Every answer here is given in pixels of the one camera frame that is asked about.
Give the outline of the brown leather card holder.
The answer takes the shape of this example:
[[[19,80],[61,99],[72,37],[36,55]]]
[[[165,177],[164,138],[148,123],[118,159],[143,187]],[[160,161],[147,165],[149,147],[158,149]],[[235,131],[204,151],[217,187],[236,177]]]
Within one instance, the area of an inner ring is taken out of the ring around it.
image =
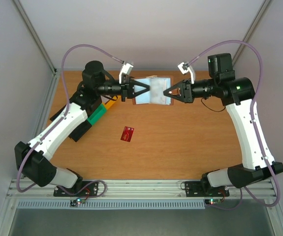
[[[150,90],[135,97],[133,105],[157,104],[157,105],[173,105],[173,100],[163,94],[165,90],[173,85],[172,76],[150,76],[144,78],[136,78],[138,82],[149,85]]]

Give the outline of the small circuit board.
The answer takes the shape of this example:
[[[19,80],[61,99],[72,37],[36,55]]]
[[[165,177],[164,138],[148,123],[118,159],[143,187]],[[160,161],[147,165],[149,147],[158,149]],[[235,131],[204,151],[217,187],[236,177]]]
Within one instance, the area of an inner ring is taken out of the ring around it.
[[[70,200],[70,207],[78,207],[86,202],[85,199]]]
[[[214,198],[205,199],[205,204],[207,205],[217,205],[217,204],[220,204],[221,202],[222,202],[221,199],[214,199]]]

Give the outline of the black plastic bin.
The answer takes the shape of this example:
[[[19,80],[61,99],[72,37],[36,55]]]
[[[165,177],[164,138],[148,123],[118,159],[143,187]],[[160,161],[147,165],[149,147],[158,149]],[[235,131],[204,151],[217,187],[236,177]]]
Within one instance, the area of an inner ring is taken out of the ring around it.
[[[54,121],[64,110],[65,106],[58,110],[54,115],[52,115],[49,120]],[[78,142],[83,135],[92,127],[89,121],[86,119],[80,125],[78,125],[70,134],[69,138],[72,139],[74,142]]]

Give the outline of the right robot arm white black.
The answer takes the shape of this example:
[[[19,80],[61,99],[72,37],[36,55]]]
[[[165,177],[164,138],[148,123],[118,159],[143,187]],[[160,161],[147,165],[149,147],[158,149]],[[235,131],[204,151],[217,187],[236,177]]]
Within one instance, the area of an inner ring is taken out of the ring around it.
[[[182,74],[189,73],[190,79],[166,89],[164,96],[183,103],[192,103],[196,98],[219,98],[232,119],[242,152],[241,164],[202,175],[203,194],[212,195],[226,185],[242,188],[282,173],[283,163],[275,161],[259,124],[252,82],[246,77],[235,77],[231,54],[208,56],[210,78],[206,80],[197,81],[187,62],[180,63],[178,68]]]

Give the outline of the red VIP credit card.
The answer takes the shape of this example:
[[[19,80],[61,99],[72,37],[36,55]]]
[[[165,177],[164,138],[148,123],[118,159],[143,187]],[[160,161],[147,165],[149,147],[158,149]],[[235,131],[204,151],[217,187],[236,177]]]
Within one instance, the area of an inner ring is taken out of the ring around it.
[[[125,142],[130,142],[133,133],[134,133],[134,128],[125,126],[121,135],[121,140]]]

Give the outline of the green plastic bin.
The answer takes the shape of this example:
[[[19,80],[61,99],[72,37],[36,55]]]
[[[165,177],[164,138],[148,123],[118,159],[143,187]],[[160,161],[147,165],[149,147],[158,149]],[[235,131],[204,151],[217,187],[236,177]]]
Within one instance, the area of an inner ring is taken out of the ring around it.
[[[97,123],[100,118],[107,112],[106,107],[104,106],[103,103],[101,103],[97,109],[87,118],[87,121],[91,124],[94,125]]]

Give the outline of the right small circuit board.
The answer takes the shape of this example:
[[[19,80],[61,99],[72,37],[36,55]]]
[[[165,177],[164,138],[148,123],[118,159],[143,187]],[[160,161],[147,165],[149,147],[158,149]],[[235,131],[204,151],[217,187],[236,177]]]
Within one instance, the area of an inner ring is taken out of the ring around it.
[[[207,205],[217,205],[217,204],[220,204],[221,202],[222,202],[221,199],[214,199],[214,198],[205,199],[205,204]]]

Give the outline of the left small circuit board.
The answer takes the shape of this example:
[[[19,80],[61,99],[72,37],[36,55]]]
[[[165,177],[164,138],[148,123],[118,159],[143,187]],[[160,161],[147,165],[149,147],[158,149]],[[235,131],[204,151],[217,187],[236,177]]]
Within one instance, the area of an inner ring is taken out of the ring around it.
[[[78,207],[86,202],[85,199],[70,200],[70,207]]]

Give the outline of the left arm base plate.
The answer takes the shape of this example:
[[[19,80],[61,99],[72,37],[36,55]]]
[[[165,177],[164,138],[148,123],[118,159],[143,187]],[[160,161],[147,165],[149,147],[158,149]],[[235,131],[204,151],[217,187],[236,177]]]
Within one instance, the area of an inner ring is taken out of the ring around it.
[[[82,183],[76,183],[72,188],[56,186],[54,197],[96,197],[99,190],[98,181],[84,180]]]

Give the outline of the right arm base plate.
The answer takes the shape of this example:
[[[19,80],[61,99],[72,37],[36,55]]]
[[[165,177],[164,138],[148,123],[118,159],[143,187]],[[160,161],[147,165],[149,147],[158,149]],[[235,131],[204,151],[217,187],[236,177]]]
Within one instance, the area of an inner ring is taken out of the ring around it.
[[[212,188],[208,192],[203,190],[200,181],[184,181],[180,187],[185,191],[186,197],[229,197],[230,193],[224,186]]]

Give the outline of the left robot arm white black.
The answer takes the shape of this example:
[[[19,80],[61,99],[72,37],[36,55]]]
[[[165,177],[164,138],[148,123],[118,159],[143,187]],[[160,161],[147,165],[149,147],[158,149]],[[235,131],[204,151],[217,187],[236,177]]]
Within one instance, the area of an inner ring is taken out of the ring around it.
[[[119,78],[115,80],[101,62],[88,62],[76,92],[67,97],[66,106],[52,123],[29,142],[19,142],[15,146],[17,179],[20,175],[25,175],[40,187],[58,185],[72,196],[79,195],[83,190],[81,176],[71,170],[54,166],[50,160],[71,133],[90,128],[88,118],[102,105],[102,96],[120,96],[125,101],[150,90],[149,85],[129,76],[132,68],[129,63],[123,64]]]

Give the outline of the aluminium front rail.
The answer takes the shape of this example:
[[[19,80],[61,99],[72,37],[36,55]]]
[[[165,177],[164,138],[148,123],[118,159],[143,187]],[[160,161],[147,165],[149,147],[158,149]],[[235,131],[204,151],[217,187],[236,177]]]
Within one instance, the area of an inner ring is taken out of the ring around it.
[[[184,190],[185,180],[159,179],[106,179],[106,193],[101,197],[106,199],[186,199]],[[53,185],[45,187],[34,186],[24,193],[18,192],[16,188],[16,180],[13,179],[6,193],[7,198],[17,199],[53,199],[54,191],[57,188]],[[276,197],[275,186],[271,180],[264,180],[248,186],[248,189],[258,199],[274,199]]]

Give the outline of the yellow plastic bin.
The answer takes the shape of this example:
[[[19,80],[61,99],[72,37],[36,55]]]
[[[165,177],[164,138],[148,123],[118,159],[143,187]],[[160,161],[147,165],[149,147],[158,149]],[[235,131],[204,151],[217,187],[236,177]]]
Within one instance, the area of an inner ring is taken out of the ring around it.
[[[106,110],[109,110],[118,100],[118,97],[113,96],[111,99],[102,97],[102,104],[104,105]]]

